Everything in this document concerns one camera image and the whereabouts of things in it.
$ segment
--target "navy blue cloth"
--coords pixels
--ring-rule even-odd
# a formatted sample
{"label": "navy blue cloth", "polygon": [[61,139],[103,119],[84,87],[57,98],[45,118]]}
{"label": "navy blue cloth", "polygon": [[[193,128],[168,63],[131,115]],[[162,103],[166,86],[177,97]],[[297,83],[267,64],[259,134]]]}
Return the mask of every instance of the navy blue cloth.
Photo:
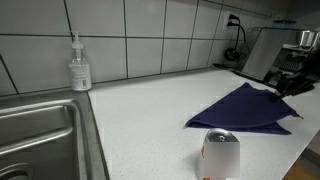
{"label": "navy blue cloth", "polygon": [[187,123],[194,128],[223,128],[231,131],[291,134],[277,121],[295,115],[283,100],[271,102],[269,90],[258,90],[244,83]]}

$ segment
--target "kitchen counter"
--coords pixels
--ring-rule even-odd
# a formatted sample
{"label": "kitchen counter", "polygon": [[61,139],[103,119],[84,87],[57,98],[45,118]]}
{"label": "kitchen counter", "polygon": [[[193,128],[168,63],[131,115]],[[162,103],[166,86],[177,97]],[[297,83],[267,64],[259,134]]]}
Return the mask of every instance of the kitchen counter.
{"label": "kitchen counter", "polygon": [[[111,180],[196,180],[208,129],[184,124],[244,82],[274,91],[214,69],[95,85],[89,96]],[[241,144],[240,179],[281,179],[319,130],[319,87],[285,101],[304,117],[279,121],[292,135],[232,132]]]}

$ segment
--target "stainless steel sink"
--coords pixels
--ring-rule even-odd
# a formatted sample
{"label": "stainless steel sink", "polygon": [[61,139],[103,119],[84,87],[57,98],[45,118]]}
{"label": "stainless steel sink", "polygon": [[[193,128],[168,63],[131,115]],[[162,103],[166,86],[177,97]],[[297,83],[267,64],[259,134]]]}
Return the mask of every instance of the stainless steel sink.
{"label": "stainless steel sink", "polygon": [[87,93],[0,100],[0,180],[107,180]]}

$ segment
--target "soap dispenser bottle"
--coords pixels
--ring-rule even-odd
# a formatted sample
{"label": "soap dispenser bottle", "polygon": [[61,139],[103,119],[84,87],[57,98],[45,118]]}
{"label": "soap dispenser bottle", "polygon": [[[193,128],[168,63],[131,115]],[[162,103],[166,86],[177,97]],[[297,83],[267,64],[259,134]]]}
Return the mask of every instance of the soap dispenser bottle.
{"label": "soap dispenser bottle", "polygon": [[72,89],[75,91],[87,91],[91,89],[90,65],[82,54],[83,44],[79,41],[79,33],[75,32],[75,40],[72,43],[74,58],[69,63],[71,70]]}

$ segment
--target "can lid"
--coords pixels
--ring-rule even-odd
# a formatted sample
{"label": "can lid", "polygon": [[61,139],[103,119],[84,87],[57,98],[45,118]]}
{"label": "can lid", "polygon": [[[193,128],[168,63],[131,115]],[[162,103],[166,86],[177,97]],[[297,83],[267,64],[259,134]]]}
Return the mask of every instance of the can lid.
{"label": "can lid", "polygon": [[205,142],[239,142],[238,139],[229,131],[220,128],[209,130]]}

